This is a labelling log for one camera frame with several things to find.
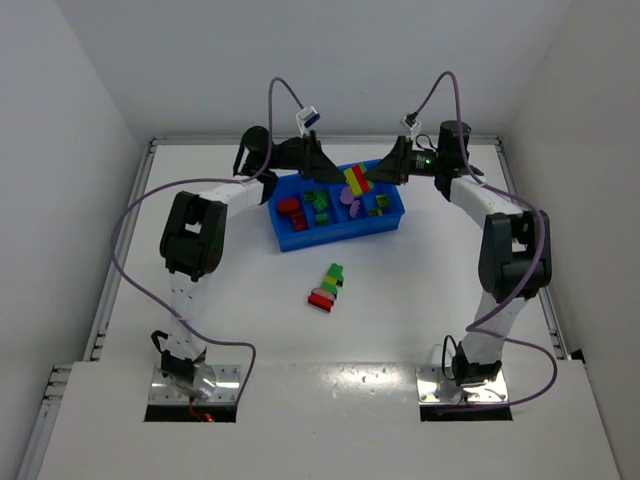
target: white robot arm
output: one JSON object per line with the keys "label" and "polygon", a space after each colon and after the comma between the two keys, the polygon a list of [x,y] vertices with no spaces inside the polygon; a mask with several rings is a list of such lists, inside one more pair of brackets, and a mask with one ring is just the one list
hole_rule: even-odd
{"label": "white robot arm", "polygon": [[[468,144],[471,129],[463,124],[463,141]],[[458,124],[442,123],[436,150],[413,150],[414,135],[398,137],[391,152],[365,177],[373,182],[403,184],[410,175],[432,176],[435,186],[454,205],[462,208],[483,229],[478,274],[483,287],[476,320],[494,310],[506,299],[531,265],[539,225],[535,215],[483,187],[468,176],[460,152]],[[474,169],[476,175],[482,172]],[[492,381],[502,366],[504,339],[527,301],[551,280],[549,218],[545,222],[543,254],[520,294],[503,310],[482,324],[486,333],[470,331],[458,344],[451,369],[457,386]],[[514,251],[513,244],[524,245]]]}
{"label": "white robot arm", "polygon": [[[172,377],[194,397],[206,396],[208,391],[206,373],[202,373],[206,372],[207,344],[186,328],[185,323],[195,331],[202,330],[206,292],[211,273],[222,258],[227,220],[245,208],[269,200],[278,183],[271,169],[297,170],[302,178],[317,182],[345,182],[342,171],[322,152],[315,131],[307,130],[310,122],[317,119],[314,112],[305,113],[310,118],[301,137],[271,144],[266,167],[263,163],[269,150],[269,133],[263,127],[252,127],[242,136],[236,156],[233,168],[236,183],[226,183],[200,194],[180,192],[174,199],[160,242],[160,254],[170,274],[171,307],[179,318],[171,318],[168,332],[157,330],[151,338],[161,354],[163,374]],[[248,155],[243,161],[245,151]]]}
{"label": "white robot arm", "polygon": [[[246,180],[248,177],[235,176],[234,180]],[[227,183],[198,195],[201,200],[212,204],[226,205],[226,220],[237,215],[245,208],[260,205],[265,185],[259,180],[247,183]],[[193,281],[191,276],[180,271],[170,273],[171,307],[181,314],[194,329],[202,331],[207,308],[206,293],[209,289],[211,274],[206,273]],[[164,350],[180,360],[196,361],[204,354],[207,344],[197,338],[172,316],[168,338]]]}

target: red block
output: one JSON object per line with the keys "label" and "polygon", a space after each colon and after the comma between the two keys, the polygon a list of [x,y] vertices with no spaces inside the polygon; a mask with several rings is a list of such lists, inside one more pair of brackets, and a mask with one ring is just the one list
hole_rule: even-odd
{"label": "red block", "polygon": [[321,308],[322,310],[325,310],[326,312],[331,313],[332,303],[331,303],[331,300],[329,300],[328,298],[324,298],[324,297],[321,297],[320,295],[316,295],[315,293],[312,293],[311,295],[309,295],[308,302],[314,307]]}
{"label": "red block", "polygon": [[358,180],[358,185],[360,185],[360,189],[362,193],[369,193],[371,191],[371,187],[369,186],[369,182],[364,178],[364,172],[360,168],[360,165],[354,165],[351,167],[353,170],[353,174],[356,176],[356,180]]}
{"label": "red block", "polygon": [[301,212],[296,212],[291,215],[291,221],[293,222],[293,229],[296,232],[301,232],[302,230],[307,230],[307,222],[304,220],[304,215]]}
{"label": "red block", "polygon": [[278,210],[280,215],[289,217],[300,210],[300,200],[297,198],[285,198],[284,200],[280,200],[276,210]]}

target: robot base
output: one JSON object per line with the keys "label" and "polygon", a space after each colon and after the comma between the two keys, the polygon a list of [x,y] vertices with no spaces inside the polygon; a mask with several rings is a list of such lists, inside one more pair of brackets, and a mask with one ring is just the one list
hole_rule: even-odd
{"label": "robot base", "polygon": [[145,422],[235,423],[236,398],[240,390],[239,365],[209,365],[215,374],[209,398],[190,403],[189,390],[182,389],[159,366],[153,370]]}
{"label": "robot base", "polygon": [[[453,377],[451,367],[445,373]],[[502,370],[493,381],[458,387],[441,365],[416,365],[416,380],[423,422],[513,420]]]}

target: green block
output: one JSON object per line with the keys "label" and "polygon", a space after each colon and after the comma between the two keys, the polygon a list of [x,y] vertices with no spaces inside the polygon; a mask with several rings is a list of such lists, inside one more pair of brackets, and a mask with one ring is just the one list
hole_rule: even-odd
{"label": "green block", "polygon": [[342,265],[332,263],[327,272],[327,277],[335,278],[339,286],[344,283],[344,277],[342,276]]}
{"label": "green block", "polygon": [[313,202],[313,208],[316,209],[316,212],[323,212],[329,207],[329,202],[326,198],[316,195],[316,199]]}
{"label": "green block", "polygon": [[326,213],[316,215],[316,226],[324,227],[326,225],[329,225],[329,215],[327,215]]}
{"label": "green block", "polygon": [[378,207],[380,208],[389,208],[391,206],[389,197],[386,195],[376,195],[376,202],[378,202]]}
{"label": "green block", "polygon": [[335,286],[331,285],[330,283],[322,282],[322,285],[320,285],[320,288],[323,290],[326,290],[329,293],[333,293],[336,296],[336,298],[338,298],[338,289]]}

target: white table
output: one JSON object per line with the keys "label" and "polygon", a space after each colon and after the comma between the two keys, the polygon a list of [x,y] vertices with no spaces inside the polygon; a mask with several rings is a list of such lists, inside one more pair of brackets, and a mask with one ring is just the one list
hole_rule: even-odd
{"label": "white table", "polygon": [[[339,164],[389,148],[325,145]],[[228,177],[236,150],[160,145],[147,189]],[[505,186],[493,145],[470,153]],[[158,244],[179,190],[143,204],[126,262],[166,299]],[[235,424],[143,422],[158,361],[149,334],[167,328],[168,314],[122,282],[100,362],[74,366],[39,478],[618,478],[579,362],[561,362],[557,386],[513,408],[513,422],[420,422],[413,365],[439,361],[444,335],[462,338],[473,318],[481,232],[429,179],[412,178],[400,193],[399,230],[288,253],[265,208],[229,221],[204,333],[258,348]],[[306,296],[332,262],[344,266],[345,285],[327,315]],[[538,301],[513,336],[551,349]],[[208,358],[246,369],[249,352],[211,348]],[[504,364],[511,398],[540,388],[551,370],[539,353],[509,345]]]}

